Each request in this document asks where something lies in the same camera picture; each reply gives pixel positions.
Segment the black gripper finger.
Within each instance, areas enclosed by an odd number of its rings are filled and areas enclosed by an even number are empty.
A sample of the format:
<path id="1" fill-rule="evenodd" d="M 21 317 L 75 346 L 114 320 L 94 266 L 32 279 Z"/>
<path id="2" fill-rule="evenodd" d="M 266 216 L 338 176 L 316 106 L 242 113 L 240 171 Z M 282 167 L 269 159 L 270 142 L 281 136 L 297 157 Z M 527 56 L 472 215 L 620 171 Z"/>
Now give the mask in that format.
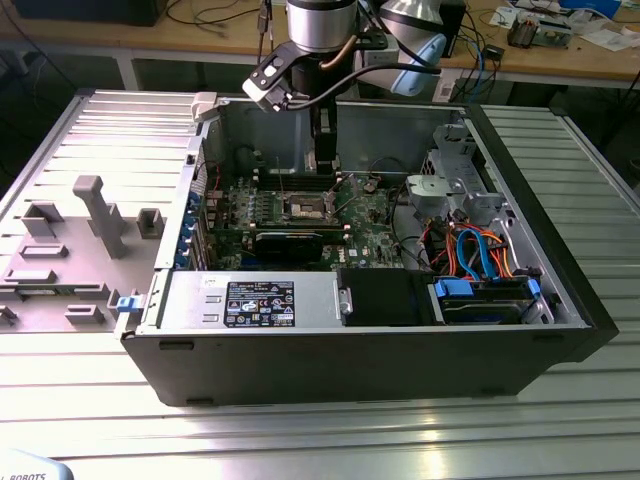
<path id="1" fill-rule="evenodd" d="M 317 161 L 334 161 L 337 155 L 337 132 L 316 132 L 313 136 L 313 145 Z"/>

